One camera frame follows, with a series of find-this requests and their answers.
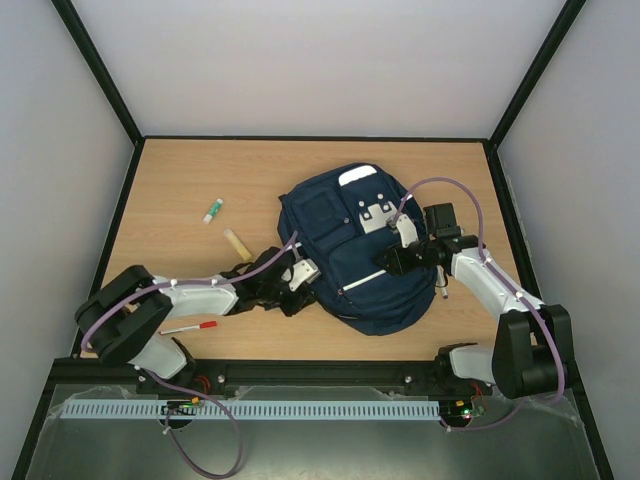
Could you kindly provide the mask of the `purple capped marker pen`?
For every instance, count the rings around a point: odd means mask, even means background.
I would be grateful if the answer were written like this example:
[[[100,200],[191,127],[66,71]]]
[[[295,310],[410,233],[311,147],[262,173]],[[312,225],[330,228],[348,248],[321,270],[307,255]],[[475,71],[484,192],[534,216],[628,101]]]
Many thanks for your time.
[[[441,294],[443,299],[448,299],[449,298],[448,276],[446,274],[446,271],[442,267],[439,267],[438,270],[437,270],[436,287],[439,289],[440,294]]]

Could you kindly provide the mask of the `navy blue student backpack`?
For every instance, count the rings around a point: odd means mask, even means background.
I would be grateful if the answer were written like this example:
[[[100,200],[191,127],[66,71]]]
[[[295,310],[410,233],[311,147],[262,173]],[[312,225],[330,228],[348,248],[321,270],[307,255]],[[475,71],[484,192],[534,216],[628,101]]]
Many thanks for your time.
[[[435,298],[437,271],[392,276],[374,258],[399,243],[387,226],[396,212],[426,235],[418,203],[381,167],[354,163],[316,175],[280,196],[277,232],[296,241],[298,258],[311,259],[320,276],[311,284],[327,313],[369,336],[389,335],[420,320]]]

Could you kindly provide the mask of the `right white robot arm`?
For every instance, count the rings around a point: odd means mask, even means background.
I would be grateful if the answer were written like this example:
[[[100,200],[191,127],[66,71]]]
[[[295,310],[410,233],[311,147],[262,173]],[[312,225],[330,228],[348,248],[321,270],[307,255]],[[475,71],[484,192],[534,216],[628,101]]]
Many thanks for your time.
[[[439,268],[465,286],[497,323],[491,348],[469,343],[441,350],[438,384],[455,392],[480,380],[509,399],[543,395],[557,402],[573,358],[567,310],[545,304],[511,278],[478,236],[463,233],[452,204],[425,208],[424,219],[427,234],[419,238],[406,214],[390,217],[386,224],[400,241],[381,253],[377,263],[394,276]]]

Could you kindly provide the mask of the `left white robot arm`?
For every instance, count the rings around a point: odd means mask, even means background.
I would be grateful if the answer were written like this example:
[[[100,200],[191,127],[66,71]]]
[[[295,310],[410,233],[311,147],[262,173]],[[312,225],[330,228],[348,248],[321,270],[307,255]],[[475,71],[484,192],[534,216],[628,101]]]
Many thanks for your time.
[[[74,319],[82,349],[104,365],[128,364],[185,386],[194,376],[195,360],[177,338],[160,333],[166,320],[232,316],[256,307],[293,316],[314,302],[311,284],[319,276],[312,260],[276,247],[204,279],[167,279],[134,265],[85,301]]]

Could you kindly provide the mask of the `yellow highlighter pen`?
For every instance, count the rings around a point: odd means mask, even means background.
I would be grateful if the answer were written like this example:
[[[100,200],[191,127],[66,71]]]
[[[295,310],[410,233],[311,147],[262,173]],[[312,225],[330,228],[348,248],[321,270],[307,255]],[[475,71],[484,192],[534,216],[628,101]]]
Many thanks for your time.
[[[225,229],[223,235],[244,262],[248,262],[253,258],[251,252],[232,229]]]

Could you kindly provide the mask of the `red capped marker pen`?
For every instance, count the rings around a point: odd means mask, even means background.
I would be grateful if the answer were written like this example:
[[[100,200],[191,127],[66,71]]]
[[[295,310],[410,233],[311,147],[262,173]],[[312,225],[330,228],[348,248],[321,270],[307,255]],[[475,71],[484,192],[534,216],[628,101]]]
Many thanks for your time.
[[[207,322],[202,322],[202,323],[199,323],[199,324],[194,324],[194,325],[188,325],[188,326],[183,326],[183,327],[179,327],[179,328],[162,330],[162,331],[159,332],[159,334],[162,335],[162,336],[168,336],[168,335],[179,334],[179,333],[184,333],[184,332],[190,332],[190,331],[197,331],[197,330],[214,328],[217,325],[218,325],[217,321],[207,321]]]

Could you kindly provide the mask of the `green capped glue stick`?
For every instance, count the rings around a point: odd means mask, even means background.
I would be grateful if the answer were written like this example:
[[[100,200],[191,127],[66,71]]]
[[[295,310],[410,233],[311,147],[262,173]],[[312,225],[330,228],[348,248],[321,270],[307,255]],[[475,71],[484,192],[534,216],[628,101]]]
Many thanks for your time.
[[[203,222],[205,224],[209,224],[211,220],[217,215],[221,206],[224,204],[224,201],[221,198],[218,198],[208,209],[207,213],[203,217]]]

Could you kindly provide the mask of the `left controller circuit board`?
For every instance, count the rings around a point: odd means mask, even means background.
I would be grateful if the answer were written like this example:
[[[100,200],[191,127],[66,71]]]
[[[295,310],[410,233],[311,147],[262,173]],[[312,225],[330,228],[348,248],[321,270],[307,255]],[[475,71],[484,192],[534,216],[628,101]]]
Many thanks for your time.
[[[205,405],[206,402],[198,397],[193,397],[191,399],[168,400],[160,408],[160,415],[193,416],[196,415]]]

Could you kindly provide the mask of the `controller circuit board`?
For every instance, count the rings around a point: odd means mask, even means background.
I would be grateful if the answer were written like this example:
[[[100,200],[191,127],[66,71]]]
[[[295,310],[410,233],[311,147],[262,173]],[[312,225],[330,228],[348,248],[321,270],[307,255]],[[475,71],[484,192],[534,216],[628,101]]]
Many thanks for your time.
[[[486,402],[477,398],[444,400],[439,402],[439,415],[443,418],[469,420],[486,412]]]
[[[196,415],[205,405],[206,402],[198,397],[193,397],[191,399],[168,400],[160,408],[160,415],[193,416]]]

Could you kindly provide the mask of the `right controller circuit board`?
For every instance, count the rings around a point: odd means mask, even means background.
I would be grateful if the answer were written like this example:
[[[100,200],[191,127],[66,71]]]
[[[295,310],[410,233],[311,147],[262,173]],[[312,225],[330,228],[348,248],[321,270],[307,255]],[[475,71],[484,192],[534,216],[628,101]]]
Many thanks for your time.
[[[486,412],[486,402],[477,398],[444,400],[439,402],[439,415],[443,418],[469,420]]]

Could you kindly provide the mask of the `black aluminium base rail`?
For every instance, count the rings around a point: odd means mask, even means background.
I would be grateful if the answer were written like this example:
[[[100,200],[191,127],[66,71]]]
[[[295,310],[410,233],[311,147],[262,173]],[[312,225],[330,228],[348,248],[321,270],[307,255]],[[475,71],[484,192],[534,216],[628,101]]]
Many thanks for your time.
[[[465,400],[480,389],[480,380],[461,380],[442,373],[434,361],[253,361],[204,359],[192,373],[168,380],[209,395],[229,398],[241,387],[372,387],[383,393],[435,400]],[[61,358],[53,363],[49,386],[58,384],[134,385],[142,394],[169,397],[173,392],[131,365],[109,367],[96,359]]]

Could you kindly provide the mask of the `black enclosure frame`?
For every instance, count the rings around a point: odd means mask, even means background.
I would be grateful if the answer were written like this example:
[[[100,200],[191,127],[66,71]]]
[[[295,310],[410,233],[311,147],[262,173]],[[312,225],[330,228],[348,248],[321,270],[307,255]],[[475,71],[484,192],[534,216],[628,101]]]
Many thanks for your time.
[[[489,171],[493,181],[494,190],[500,206],[504,226],[510,242],[512,254],[516,263],[517,271],[524,280],[525,287],[533,287],[533,293],[540,293],[539,286],[533,267],[531,264],[530,253],[525,253],[524,232],[521,223],[516,218],[513,195],[508,193],[507,182],[503,167],[500,163],[498,155],[498,147],[506,138],[507,133],[514,124],[519,113],[522,111],[528,98],[533,92],[535,86],[543,75],[545,69],[551,62],[557,49],[570,31],[576,18],[583,9],[586,1],[566,1],[562,6],[558,16],[556,17],[551,29],[541,44],[534,60],[529,66],[526,74],[520,82],[514,96],[512,97],[508,107],[502,115],[496,129],[489,139],[487,138],[456,138],[456,137],[428,137],[428,136],[347,136],[347,135],[146,135],[143,136],[140,129],[135,124],[131,113],[124,102],[116,84],[114,83],[108,68],[104,64],[98,50],[91,39],[80,15],[78,14],[72,1],[50,1],[55,8],[58,16],[63,22],[66,30],[71,35],[74,43],[78,47],[85,62],[89,66],[93,76],[96,78],[101,90],[113,108],[118,120],[123,125],[134,150],[129,162],[127,173],[124,179],[118,203],[111,221],[107,237],[101,257],[96,268],[91,293],[97,290],[98,280],[102,280],[106,272],[106,263],[109,260],[115,236],[120,227],[124,208],[126,206],[136,170],[139,165],[143,147],[147,139],[180,139],[180,140],[265,140],[265,141],[334,141],[334,142],[406,142],[406,143],[481,143],[484,148]],[[37,404],[33,420],[29,427],[26,439],[18,457],[14,472],[11,479],[26,479],[28,467],[34,457],[34,452],[38,440],[38,436],[44,426],[44,414],[46,408],[51,404],[51,395],[53,386],[58,384],[54,370],[60,368],[75,367],[77,372],[69,375],[68,380],[75,375],[88,374],[90,367],[97,367],[97,363],[93,360],[75,360],[71,357],[61,358],[54,361],[52,373],[49,374],[40,400]],[[586,436],[589,442],[591,454],[594,459],[600,479],[614,479],[607,454],[605,452],[602,440],[599,435],[598,428],[595,423],[593,412],[589,404],[589,400],[584,389],[582,381],[579,380],[577,387],[577,406],[578,412],[583,420],[586,420]]]

